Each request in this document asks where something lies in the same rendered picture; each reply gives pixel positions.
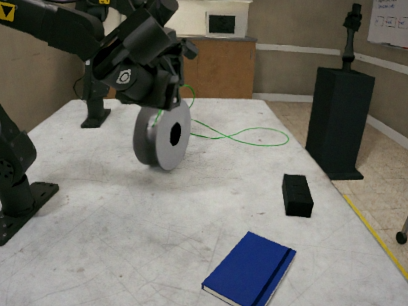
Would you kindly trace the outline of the blue notebook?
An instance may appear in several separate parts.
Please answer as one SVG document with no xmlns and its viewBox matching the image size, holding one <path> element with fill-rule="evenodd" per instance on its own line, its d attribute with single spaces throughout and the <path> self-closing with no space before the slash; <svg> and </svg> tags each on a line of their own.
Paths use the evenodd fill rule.
<svg viewBox="0 0 408 306">
<path fill-rule="evenodd" d="M 266 306 L 297 251 L 248 231 L 201 283 L 231 306 Z"/>
</svg>

